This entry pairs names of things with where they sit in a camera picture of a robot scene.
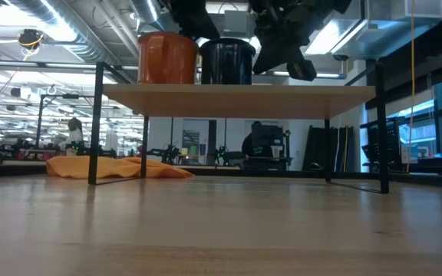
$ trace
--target shelf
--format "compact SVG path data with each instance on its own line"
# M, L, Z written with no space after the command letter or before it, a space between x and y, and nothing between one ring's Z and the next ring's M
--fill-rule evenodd
M111 100L152 117L330 119L374 97L374 87L107 84Z

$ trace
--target table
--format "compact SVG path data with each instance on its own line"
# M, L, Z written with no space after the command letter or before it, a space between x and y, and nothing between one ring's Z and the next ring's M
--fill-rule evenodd
M104 71L111 72L124 84L103 83ZM374 72L374 87L353 87L356 81ZM384 93L384 68L380 63L369 67L343 87L327 86L259 86L259 85L194 85L194 84L132 84L117 70L104 62L97 63L94 112L91 131L91 161L89 180L96 183L97 148L100 131L101 98L115 100L135 113L143 114L144 125L154 117L225 117L225 118L278 118L323 119L330 133L330 119L376 96L378 100L378 131L380 145L381 189L362 189L369 192L388 193L388 162L386 157L386 115ZM143 147L147 148L148 128L144 128ZM326 148L331 148L326 139ZM146 163L147 151L142 162ZM332 180L330 150L326 153L325 180ZM141 178L146 177L146 166Z

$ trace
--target orange bucket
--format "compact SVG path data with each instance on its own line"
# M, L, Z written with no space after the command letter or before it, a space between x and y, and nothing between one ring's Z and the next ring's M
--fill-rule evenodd
M194 84L197 43L167 31L143 34L139 48L139 84Z

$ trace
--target orange cloth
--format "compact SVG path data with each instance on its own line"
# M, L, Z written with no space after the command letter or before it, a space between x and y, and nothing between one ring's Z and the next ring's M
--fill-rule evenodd
M87 179L89 164L89 156L56 156L47 160L47 173L51 176ZM139 177L140 172L140 158L111 159L98 157L98 179L106 177ZM187 178L193 177L193 174L158 161L147 160L146 176L148 178Z

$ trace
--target black bucket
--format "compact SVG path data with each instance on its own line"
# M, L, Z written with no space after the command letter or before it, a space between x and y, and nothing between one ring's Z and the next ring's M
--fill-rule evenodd
M200 47L202 84L252 84L255 48L235 38L219 38Z

